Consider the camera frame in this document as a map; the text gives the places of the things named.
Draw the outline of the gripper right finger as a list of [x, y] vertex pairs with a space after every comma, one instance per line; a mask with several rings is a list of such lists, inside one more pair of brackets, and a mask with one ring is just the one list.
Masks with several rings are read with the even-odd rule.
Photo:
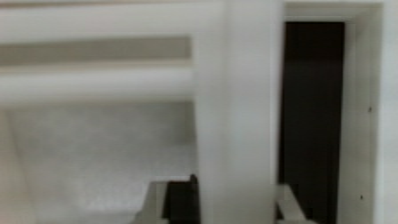
[[282, 211], [282, 218], [276, 224], [315, 224], [306, 217], [292, 187], [287, 184], [278, 186], [276, 204]]

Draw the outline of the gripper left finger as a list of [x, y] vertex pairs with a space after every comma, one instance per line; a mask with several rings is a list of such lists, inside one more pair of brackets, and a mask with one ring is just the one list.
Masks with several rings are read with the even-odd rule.
[[202, 224], [200, 180], [150, 184], [139, 224]]

